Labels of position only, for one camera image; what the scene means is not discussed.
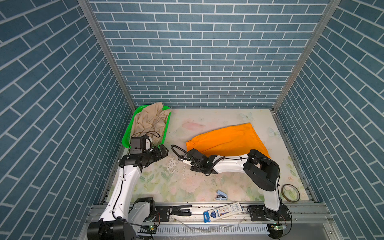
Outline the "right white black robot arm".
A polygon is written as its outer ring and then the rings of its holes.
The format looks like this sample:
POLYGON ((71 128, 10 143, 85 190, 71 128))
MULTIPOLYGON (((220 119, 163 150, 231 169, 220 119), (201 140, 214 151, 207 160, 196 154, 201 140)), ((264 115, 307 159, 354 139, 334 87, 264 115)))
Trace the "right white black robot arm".
POLYGON ((218 155, 205 156, 192 149, 180 157, 180 161, 191 166, 191 170, 206 176, 221 173, 246 174, 253 183, 263 190, 264 215, 270 220, 277 220, 282 201, 279 193, 281 171, 279 165, 257 150, 234 157, 218 155))

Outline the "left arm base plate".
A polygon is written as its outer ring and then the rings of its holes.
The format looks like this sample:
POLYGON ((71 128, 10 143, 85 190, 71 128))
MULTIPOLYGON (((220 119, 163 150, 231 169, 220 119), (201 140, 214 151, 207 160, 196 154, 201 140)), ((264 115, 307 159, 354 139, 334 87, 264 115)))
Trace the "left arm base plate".
POLYGON ((156 206, 156 213, 155 213, 156 222, 158 223, 169 222, 170 214, 171 214, 170 206, 156 206))

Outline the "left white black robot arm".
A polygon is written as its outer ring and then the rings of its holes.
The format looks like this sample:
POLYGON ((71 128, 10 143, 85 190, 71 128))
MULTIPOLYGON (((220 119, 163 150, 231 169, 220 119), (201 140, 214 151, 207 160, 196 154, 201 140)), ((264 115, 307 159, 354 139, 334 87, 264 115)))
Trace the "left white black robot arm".
POLYGON ((145 221, 158 222, 152 197, 131 202, 134 189, 144 168, 168 156, 163 145, 154 146, 151 137, 135 137, 127 155, 119 160, 119 177, 111 199, 97 222, 89 224, 89 240, 136 240, 139 232, 152 235, 157 225, 145 225, 145 221))

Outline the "orange shorts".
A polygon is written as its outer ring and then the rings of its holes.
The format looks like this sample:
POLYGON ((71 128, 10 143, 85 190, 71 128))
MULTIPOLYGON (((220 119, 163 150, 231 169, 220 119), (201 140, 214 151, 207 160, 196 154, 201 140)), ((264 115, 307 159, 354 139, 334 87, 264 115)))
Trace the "orange shorts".
POLYGON ((195 149, 205 156, 233 157, 257 150, 270 157, 269 152, 250 123, 221 128, 194 137, 186 143, 187 150, 195 149))

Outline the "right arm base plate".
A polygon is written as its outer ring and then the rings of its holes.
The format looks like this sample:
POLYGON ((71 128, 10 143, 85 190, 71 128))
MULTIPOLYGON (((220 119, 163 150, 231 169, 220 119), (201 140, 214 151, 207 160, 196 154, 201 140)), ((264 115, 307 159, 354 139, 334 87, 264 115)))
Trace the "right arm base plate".
POLYGON ((272 211, 264 205, 249 205, 247 212, 250 214, 251 221, 290 221, 292 219, 289 208, 281 204, 278 211, 272 211))

